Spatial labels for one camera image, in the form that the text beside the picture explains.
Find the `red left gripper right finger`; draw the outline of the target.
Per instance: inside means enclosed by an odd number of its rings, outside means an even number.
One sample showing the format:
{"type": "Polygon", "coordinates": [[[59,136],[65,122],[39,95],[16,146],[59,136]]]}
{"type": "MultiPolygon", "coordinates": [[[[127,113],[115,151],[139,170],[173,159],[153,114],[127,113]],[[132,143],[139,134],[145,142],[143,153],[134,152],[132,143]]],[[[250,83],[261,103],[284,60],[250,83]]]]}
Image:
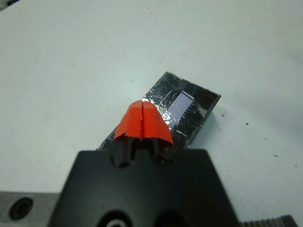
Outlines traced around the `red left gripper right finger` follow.
{"type": "Polygon", "coordinates": [[[156,106],[147,101],[143,102],[143,140],[148,145],[156,165],[170,165],[171,158],[167,154],[173,146],[170,129],[156,106]]]}

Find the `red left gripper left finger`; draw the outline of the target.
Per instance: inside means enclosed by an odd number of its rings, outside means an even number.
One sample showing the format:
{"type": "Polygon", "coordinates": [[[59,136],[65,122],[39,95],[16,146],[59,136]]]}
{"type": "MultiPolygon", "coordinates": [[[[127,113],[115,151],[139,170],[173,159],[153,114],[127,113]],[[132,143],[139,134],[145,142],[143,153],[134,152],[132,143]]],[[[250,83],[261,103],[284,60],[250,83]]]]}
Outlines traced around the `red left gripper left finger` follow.
{"type": "Polygon", "coordinates": [[[143,102],[130,104],[116,128],[113,144],[113,163],[128,167],[135,158],[136,149],[143,138],[143,102]]]}

